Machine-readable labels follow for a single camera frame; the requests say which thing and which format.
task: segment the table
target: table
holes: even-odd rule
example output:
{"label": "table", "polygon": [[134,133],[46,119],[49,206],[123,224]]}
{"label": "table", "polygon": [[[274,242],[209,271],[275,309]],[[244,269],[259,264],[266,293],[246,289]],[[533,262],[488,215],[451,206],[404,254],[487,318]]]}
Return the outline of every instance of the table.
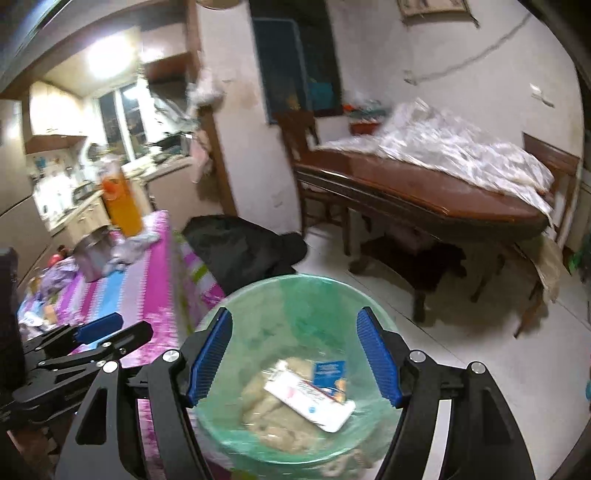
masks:
{"label": "table", "polygon": [[[151,213],[144,217],[144,225],[158,233],[160,240],[140,260],[123,272],[114,272],[93,283],[86,283],[78,272],[62,289],[55,304],[58,325],[81,325],[113,312],[123,317],[122,328],[141,320],[150,323],[152,339],[123,357],[124,367],[149,364],[164,351],[178,348],[207,312],[225,298],[207,266],[182,235],[171,229],[168,212]],[[19,315],[39,307],[27,297]],[[78,351],[94,348],[95,344],[84,345]],[[139,400],[138,408],[147,467],[152,478],[158,478],[161,465],[150,402]]]}
{"label": "table", "polygon": [[515,242],[548,225],[542,212],[517,197],[375,155],[312,151],[295,163],[294,172],[297,180],[339,195],[362,214],[395,219],[439,240],[418,255],[388,237],[371,240],[361,245],[361,257],[349,268],[361,274],[375,258],[395,270],[415,289],[416,322],[424,320],[425,293],[437,288],[446,271],[466,274],[463,252],[451,242]]}

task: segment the wooden chair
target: wooden chair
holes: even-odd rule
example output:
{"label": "wooden chair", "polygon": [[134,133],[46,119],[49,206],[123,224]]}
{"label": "wooden chair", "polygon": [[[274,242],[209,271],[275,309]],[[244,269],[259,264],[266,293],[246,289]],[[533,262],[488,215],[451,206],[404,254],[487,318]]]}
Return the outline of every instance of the wooden chair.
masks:
{"label": "wooden chair", "polygon": [[[302,235],[306,234],[306,223],[308,218],[316,220],[317,222],[327,222],[332,223],[333,225],[339,225],[343,229],[343,247],[345,255],[350,255],[350,216],[349,208],[346,206],[345,201],[334,193],[327,192],[318,187],[313,187],[299,181],[293,170],[294,165],[301,158],[307,155],[320,154],[311,151],[308,145],[308,135],[311,136],[316,145],[320,144],[314,113],[302,110],[277,113],[275,119],[281,128],[281,139],[283,140],[285,152],[294,173],[300,201]],[[322,203],[324,205],[324,216],[316,217],[310,215],[307,210],[306,200],[315,200]],[[339,220],[332,216],[331,207],[333,205],[339,207]]]}
{"label": "wooden chair", "polygon": [[[560,150],[526,133],[523,133],[523,142],[524,150],[542,162],[554,176],[554,183],[550,187],[550,191],[545,197],[546,201],[552,208],[556,206],[556,194],[558,192],[558,188],[560,187],[560,183],[563,179],[567,179],[568,181],[564,199],[564,212],[558,225],[550,225],[550,231],[548,233],[548,237],[550,237],[550,239],[556,240],[564,234],[564,228],[567,228],[565,220],[567,212],[574,201],[574,190],[576,187],[576,175],[579,159],[568,152]],[[519,334],[536,319],[538,310],[544,304],[544,288],[539,279],[538,272],[535,269],[535,265],[527,256],[523,254],[516,244],[501,245],[500,247],[501,253],[498,258],[496,274],[501,273],[501,270],[505,265],[505,260],[510,259],[514,264],[519,265],[520,270],[525,272],[529,278],[534,279],[534,287],[530,293],[530,301],[532,301],[532,303],[521,316],[521,324],[514,335],[515,338],[517,338]],[[487,272],[482,277],[478,288],[471,297],[472,301],[478,301],[480,294],[486,287],[487,283],[490,281],[492,274],[493,272]]]}

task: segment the tiled floor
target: tiled floor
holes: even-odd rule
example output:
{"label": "tiled floor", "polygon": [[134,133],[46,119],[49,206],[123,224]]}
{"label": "tiled floor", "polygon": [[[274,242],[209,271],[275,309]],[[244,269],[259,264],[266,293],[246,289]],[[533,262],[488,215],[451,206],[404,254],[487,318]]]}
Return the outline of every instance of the tiled floor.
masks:
{"label": "tiled floor", "polygon": [[[296,269],[334,278],[371,296],[390,312],[411,348],[428,352],[439,363],[459,367],[475,360],[485,363],[523,433],[536,478],[550,478],[589,420],[584,388],[589,379],[591,326],[583,286],[566,275],[558,302],[548,307],[535,329],[514,339],[532,285],[508,264],[474,304],[469,295],[478,275],[468,265],[466,278],[445,277],[437,293],[427,297],[427,321],[419,328],[408,319],[409,286],[377,263],[363,276],[350,274],[350,258],[343,254],[340,238],[337,227],[311,228],[306,236],[308,256]],[[442,402],[424,480],[439,478],[448,423],[449,402]]]}

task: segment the pink cloth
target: pink cloth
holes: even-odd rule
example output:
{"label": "pink cloth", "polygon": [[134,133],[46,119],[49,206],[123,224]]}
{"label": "pink cloth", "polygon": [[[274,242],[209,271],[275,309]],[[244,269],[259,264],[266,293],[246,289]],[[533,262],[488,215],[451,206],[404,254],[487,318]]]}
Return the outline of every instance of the pink cloth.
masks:
{"label": "pink cloth", "polygon": [[[138,262],[91,284],[78,273],[56,304],[58,324],[80,325],[113,312],[123,317],[123,328],[140,320],[150,323],[152,339],[124,357],[124,367],[149,364],[166,350],[178,348],[225,297],[203,261],[180,234],[171,230],[168,212],[154,212],[144,218],[144,223],[161,239]],[[150,478],[164,479],[150,402],[139,400],[138,408]]]}

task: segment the refrigerator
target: refrigerator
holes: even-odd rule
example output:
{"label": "refrigerator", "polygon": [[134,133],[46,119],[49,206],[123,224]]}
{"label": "refrigerator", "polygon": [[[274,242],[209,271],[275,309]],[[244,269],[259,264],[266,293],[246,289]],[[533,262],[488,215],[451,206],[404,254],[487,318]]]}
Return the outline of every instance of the refrigerator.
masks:
{"label": "refrigerator", "polygon": [[28,279],[51,245],[51,235],[32,195],[25,165],[21,103],[0,100],[0,247],[17,251],[19,283]]}

